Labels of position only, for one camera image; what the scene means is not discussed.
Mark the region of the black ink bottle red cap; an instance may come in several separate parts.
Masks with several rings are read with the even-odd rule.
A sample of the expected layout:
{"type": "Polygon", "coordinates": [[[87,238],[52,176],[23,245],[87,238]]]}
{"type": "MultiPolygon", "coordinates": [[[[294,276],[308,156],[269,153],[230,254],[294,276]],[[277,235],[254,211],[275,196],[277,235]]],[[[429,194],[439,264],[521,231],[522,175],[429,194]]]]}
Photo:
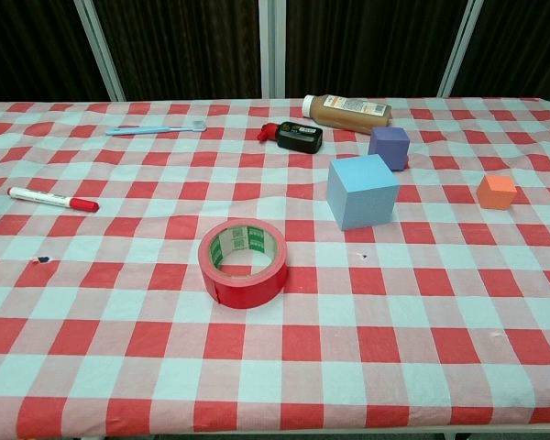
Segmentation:
{"type": "Polygon", "coordinates": [[[322,146],[323,130],[291,121],[280,124],[267,123],[258,132],[257,140],[273,140],[280,148],[315,154],[322,146]]]}

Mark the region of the blue foam cube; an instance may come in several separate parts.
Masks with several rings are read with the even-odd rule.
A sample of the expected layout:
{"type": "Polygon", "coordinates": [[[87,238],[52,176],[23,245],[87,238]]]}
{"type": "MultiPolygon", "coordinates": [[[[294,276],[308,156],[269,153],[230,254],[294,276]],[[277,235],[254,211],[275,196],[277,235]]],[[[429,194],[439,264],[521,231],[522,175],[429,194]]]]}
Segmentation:
{"type": "Polygon", "coordinates": [[[326,200],[345,231],[391,221],[400,183],[377,154],[333,159],[326,200]]]}

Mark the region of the white marker with red cap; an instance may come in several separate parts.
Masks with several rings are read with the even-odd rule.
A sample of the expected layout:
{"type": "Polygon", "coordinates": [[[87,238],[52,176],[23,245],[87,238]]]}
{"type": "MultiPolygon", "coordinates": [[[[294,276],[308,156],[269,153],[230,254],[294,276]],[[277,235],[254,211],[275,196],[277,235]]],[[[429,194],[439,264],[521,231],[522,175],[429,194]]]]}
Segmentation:
{"type": "Polygon", "coordinates": [[[63,196],[49,192],[33,191],[26,188],[10,187],[7,194],[15,199],[36,202],[40,204],[50,204],[60,207],[71,208],[84,212],[97,212],[99,204],[97,202],[85,200],[78,197],[63,196]]]}

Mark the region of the red tape roll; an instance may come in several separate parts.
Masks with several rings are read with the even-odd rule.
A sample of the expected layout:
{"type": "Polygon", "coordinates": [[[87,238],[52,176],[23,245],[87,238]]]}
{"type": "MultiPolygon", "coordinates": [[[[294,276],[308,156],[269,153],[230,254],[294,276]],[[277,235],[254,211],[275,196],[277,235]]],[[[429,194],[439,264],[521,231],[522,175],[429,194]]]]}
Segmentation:
{"type": "Polygon", "coordinates": [[[231,219],[215,226],[198,248],[206,290],[217,303],[234,309],[257,307],[277,296],[287,280],[287,257],[282,233],[275,226],[252,218],[231,219]],[[223,272],[225,258],[242,250],[260,252],[270,258],[270,264],[246,276],[223,272]]]}

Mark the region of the light blue toothbrush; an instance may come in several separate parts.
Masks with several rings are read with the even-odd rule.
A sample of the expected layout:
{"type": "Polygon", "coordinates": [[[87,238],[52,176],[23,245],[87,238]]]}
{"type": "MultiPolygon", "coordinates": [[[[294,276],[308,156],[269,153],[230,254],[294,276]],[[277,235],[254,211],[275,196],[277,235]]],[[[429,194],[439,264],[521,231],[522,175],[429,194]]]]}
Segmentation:
{"type": "Polygon", "coordinates": [[[145,135],[145,134],[160,134],[170,132],[204,132],[207,125],[203,120],[191,122],[185,126],[135,126],[135,127],[114,127],[108,129],[105,133],[107,136],[127,136],[127,135],[145,135]]]}

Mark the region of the brown drink bottle white cap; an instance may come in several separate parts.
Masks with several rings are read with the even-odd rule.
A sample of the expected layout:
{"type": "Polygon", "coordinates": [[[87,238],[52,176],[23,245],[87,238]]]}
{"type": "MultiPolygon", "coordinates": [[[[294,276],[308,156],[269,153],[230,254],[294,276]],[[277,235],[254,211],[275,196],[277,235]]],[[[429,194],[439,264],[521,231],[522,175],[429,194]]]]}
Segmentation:
{"type": "Polygon", "coordinates": [[[333,94],[307,94],[302,100],[302,116],[326,127],[370,134],[373,127],[387,127],[391,106],[333,94]]]}

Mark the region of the purple foam cube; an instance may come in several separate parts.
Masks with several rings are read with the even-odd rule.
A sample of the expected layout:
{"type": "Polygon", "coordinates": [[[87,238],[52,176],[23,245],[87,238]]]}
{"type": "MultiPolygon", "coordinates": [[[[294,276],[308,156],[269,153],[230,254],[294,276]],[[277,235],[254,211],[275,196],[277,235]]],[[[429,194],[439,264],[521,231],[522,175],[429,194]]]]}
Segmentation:
{"type": "Polygon", "coordinates": [[[376,126],[372,128],[368,154],[378,154],[392,171],[403,171],[408,161],[410,139],[403,128],[376,126]]]}

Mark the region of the red white checkered tablecloth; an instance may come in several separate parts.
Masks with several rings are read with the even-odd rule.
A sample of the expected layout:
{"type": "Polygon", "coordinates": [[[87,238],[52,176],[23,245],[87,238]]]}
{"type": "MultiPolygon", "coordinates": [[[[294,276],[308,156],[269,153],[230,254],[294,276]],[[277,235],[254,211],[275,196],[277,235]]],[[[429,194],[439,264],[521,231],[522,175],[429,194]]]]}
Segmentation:
{"type": "Polygon", "coordinates": [[[345,232],[328,166],[368,138],[256,140],[299,100],[0,103],[0,438],[550,423],[550,102],[390,106],[411,141],[392,220],[345,232]],[[514,180],[507,210],[480,206],[489,174],[514,180]],[[248,309],[198,261],[238,218],[288,249],[248,309]]]}

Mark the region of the orange foam cube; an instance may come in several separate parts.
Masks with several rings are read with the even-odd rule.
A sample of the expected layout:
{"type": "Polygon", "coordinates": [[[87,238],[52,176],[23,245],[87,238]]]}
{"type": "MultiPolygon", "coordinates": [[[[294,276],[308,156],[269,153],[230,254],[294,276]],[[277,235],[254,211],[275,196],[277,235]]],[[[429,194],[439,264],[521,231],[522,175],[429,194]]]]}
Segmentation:
{"type": "Polygon", "coordinates": [[[507,210],[516,194],[514,180],[506,175],[486,175],[477,188],[478,202],[485,209],[507,210]]]}

